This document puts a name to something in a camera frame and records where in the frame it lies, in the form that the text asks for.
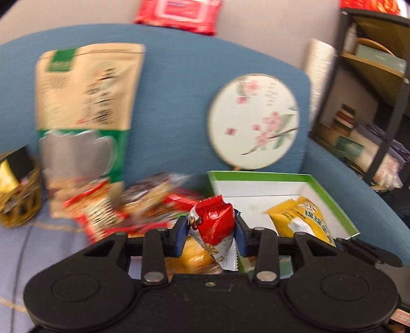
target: wall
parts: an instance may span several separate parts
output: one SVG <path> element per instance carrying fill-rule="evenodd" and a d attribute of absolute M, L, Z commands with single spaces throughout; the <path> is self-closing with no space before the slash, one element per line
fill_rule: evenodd
<path fill-rule="evenodd" d="M 131 23 L 141 0 L 19 0 L 0 19 L 0 43 L 87 23 Z M 332 43 L 339 0 L 225 0 L 219 38 L 301 67 L 311 38 Z"/>

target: sofa backrest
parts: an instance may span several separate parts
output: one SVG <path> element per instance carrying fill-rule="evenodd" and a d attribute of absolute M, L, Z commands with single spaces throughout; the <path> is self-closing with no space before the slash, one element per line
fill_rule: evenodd
<path fill-rule="evenodd" d="M 0 45 L 0 152 L 29 144 L 37 153 L 34 68 L 38 57 L 47 50 L 106 42 L 146 45 L 125 157 L 126 184 L 161 171 L 204 174 L 232 169 L 210 146 L 206 119 L 219 89 L 249 73 L 281 80 L 292 91 L 300 111 L 294 144 L 264 170 L 300 171 L 307 144 L 310 93 L 309 79 L 301 70 L 217 38 L 139 25 L 64 27 Z"/>

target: purple cloth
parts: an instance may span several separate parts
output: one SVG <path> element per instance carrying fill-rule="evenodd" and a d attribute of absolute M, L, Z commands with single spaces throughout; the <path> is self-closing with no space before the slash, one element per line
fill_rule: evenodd
<path fill-rule="evenodd" d="M 359 134 L 363 135 L 370 141 L 376 143 L 377 145 L 382 144 L 384 132 L 376 125 L 359 125 L 356 129 L 359 132 Z M 402 147 L 403 153 L 399 153 L 398 151 L 396 151 L 396 149 L 393 147 L 393 143 L 389 147 L 389 150 L 387 152 L 399 162 L 401 170 L 408 162 L 410 162 L 410 153 L 406 150 L 406 148 L 404 148 L 404 146 L 400 142 L 397 142 L 396 140 L 394 141 L 396 142 L 395 146 Z"/>

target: branch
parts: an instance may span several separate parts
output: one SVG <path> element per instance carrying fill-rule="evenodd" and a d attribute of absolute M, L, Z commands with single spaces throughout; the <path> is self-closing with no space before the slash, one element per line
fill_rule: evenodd
<path fill-rule="evenodd" d="M 279 133 L 279 134 L 276 134 L 276 135 L 270 137 L 269 140 L 275 139 L 275 138 L 277 138 L 277 137 L 281 137 L 281 136 L 285 135 L 286 133 L 296 131 L 297 129 L 298 129 L 297 127 L 291 128 L 290 130 L 287 130 L 287 131 L 285 131 L 285 132 L 282 132 L 282 133 Z M 241 156 L 243 156 L 243 155 L 248 155 L 248 154 L 250 154 L 250 153 L 253 153 L 253 152 L 254 152 L 256 149 L 258 149 L 258 148 L 259 148 L 259 146 L 253 147 L 253 148 L 252 148 L 251 150 L 249 150 L 247 153 L 241 154 Z"/>

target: paper towel roll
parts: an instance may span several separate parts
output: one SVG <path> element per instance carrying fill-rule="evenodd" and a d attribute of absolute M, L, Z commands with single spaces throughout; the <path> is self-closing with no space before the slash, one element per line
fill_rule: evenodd
<path fill-rule="evenodd" d="M 304 71 L 310 78 L 309 124 L 313 125 L 323 98 L 323 91 L 329 78 L 336 50 L 329 44 L 313 39 L 306 59 Z"/>

